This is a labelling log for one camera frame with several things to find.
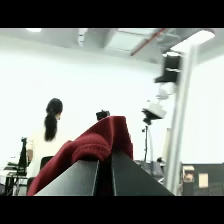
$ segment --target woman with ponytail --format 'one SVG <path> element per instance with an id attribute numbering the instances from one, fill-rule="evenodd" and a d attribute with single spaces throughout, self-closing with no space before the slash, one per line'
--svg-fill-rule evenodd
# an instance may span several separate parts
<path id="1" fill-rule="evenodd" d="M 43 127 L 27 139 L 27 155 L 31 161 L 27 177 L 37 176 L 42 158 L 54 156 L 65 143 L 66 140 L 58 133 L 58 120 L 62 110 L 62 102 L 56 98 L 52 99 L 46 108 L 47 115 Z"/>

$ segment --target white wall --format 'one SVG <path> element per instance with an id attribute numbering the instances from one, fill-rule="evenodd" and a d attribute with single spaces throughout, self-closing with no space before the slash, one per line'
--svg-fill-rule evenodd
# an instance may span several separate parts
<path id="1" fill-rule="evenodd" d="M 193 74 L 185 121 L 182 161 L 224 162 L 224 52 Z"/>
<path id="2" fill-rule="evenodd" d="M 159 65 L 0 37 L 0 160 L 21 150 L 21 137 L 43 122 L 53 97 L 63 101 L 60 125 L 73 139 L 101 109 L 126 116 L 134 158 L 142 159 L 141 110 L 160 74 Z M 166 121 L 153 126 L 154 158 L 161 155 L 165 130 Z"/>

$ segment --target red cloth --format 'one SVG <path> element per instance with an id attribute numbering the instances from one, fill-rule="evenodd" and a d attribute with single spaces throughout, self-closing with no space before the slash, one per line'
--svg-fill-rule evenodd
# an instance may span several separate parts
<path id="1" fill-rule="evenodd" d="M 123 116 L 106 117 L 74 141 L 66 142 L 33 180 L 28 196 L 33 196 L 80 159 L 92 157 L 103 162 L 112 148 L 133 159 L 133 145 Z"/>

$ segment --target ceiling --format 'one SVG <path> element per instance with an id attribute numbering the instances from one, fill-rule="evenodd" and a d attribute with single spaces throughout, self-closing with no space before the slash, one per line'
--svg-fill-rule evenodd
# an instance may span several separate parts
<path id="1" fill-rule="evenodd" d="M 40 33 L 33 33 L 24 28 L 0 28 L 0 35 L 63 48 L 79 48 L 116 57 L 160 63 L 163 51 L 200 30 L 200 28 L 166 28 L 157 38 L 131 56 L 131 52 L 161 28 L 86 28 L 86 33 L 81 33 L 81 29 L 83 28 L 43 28 Z M 212 29 L 216 37 L 200 47 L 200 54 L 208 54 L 211 50 L 224 45 L 224 28 Z M 83 46 L 78 41 L 79 37 L 82 38 Z"/>

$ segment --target white shirt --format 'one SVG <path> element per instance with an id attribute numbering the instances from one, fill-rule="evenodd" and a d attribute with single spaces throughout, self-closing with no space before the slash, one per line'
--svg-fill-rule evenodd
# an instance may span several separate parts
<path id="1" fill-rule="evenodd" d="M 40 171 L 40 163 L 43 157 L 54 156 L 62 147 L 62 145 L 68 141 L 59 128 L 55 138 L 47 142 L 44 139 L 45 126 L 35 130 L 31 137 L 27 138 L 26 150 L 33 150 L 32 161 L 27 168 L 27 177 L 35 177 Z"/>

